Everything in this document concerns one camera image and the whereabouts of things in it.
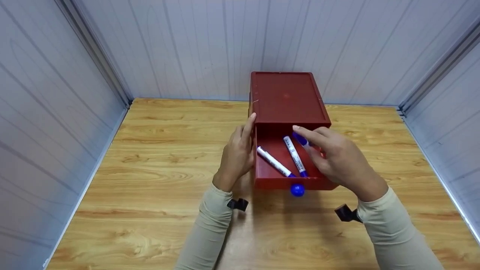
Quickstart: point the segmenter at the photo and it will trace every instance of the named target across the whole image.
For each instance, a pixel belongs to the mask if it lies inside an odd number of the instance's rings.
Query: wrist
[[[356,181],[357,185],[349,188],[362,202],[372,202],[383,197],[388,191],[387,182],[377,173],[371,177]]]
[[[213,176],[212,183],[217,189],[221,191],[231,192],[235,181],[232,180],[231,176],[228,176],[218,171]]]

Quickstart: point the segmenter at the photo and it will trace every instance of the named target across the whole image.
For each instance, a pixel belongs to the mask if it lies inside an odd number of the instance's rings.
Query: wooden table
[[[136,99],[48,266],[172,269],[197,216],[221,150],[247,102]],[[447,269],[480,269],[480,249],[394,108],[327,106],[332,128],[351,137],[394,188]],[[356,207],[339,187],[293,198],[288,191],[237,194],[217,269],[376,269],[362,224],[334,209]]]

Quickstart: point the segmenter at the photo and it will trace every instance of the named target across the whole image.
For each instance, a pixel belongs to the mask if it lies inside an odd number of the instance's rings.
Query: long sleeve shirt
[[[214,268],[232,217],[232,209],[227,207],[231,199],[231,192],[210,185],[175,270]],[[443,269],[391,188],[376,201],[359,201],[358,216],[373,243],[380,269]]]

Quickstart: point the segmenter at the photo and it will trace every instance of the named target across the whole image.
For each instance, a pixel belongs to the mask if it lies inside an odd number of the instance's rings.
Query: open drawer
[[[331,122],[311,73],[252,72],[249,114],[257,113],[253,143],[282,163],[296,176],[299,172],[283,137],[290,136],[309,177],[285,177],[258,154],[255,156],[255,188],[290,189],[301,184],[307,190],[332,190],[329,181],[292,137],[292,125],[308,129],[330,127]]]

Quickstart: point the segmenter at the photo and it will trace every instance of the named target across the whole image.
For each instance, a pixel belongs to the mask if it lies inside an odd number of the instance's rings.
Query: wall
[[[75,0],[134,97],[247,100],[251,71],[313,72],[330,103],[398,105],[477,0]]]
[[[0,268],[41,269],[124,105],[50,0],[0,1]]]
[[[406,123],[480,241],[480,45],[407,115]]]

